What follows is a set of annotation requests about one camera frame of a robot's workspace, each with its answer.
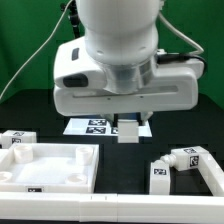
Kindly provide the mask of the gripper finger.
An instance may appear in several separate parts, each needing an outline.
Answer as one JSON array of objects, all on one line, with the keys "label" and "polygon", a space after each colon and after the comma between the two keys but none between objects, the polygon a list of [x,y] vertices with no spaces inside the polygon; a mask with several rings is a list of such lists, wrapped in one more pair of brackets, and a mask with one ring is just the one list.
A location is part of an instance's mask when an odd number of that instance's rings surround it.
[{"label": "gripper finger", "polygon": [[152,112],[141,112],[140,113],[140,125],[144,126],[145,123],[152,117]]},{"label": "gripper finger", "polygon": [[117,127],[118,126],[118,115],[117,114],[107,114],[106,120],[109,122],[111,127]]}]

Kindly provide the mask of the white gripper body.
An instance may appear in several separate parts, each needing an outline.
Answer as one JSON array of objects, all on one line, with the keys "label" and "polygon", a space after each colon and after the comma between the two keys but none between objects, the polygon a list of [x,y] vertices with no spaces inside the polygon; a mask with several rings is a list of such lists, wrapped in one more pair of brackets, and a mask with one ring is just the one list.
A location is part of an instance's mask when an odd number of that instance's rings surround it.
[{"label": "white gripper body", "polygon": [[160,54],[130,45],[120,57],[79,38],[62,44],[54,62],[54,102],[64,116],[186,110],[198,101],[204,62],[195,55]]}]

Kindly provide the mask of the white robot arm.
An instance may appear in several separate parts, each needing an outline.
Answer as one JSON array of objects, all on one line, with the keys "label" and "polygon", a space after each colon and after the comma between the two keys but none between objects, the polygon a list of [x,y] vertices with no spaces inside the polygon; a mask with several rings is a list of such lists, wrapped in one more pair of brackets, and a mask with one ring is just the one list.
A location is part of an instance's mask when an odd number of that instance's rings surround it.
[{"label": "white robot arm", "polygon": [[85,35],[59,46],[54,102],[64,116],[186,110],[204,63],[158,52],[162,0],[76,0]]}]

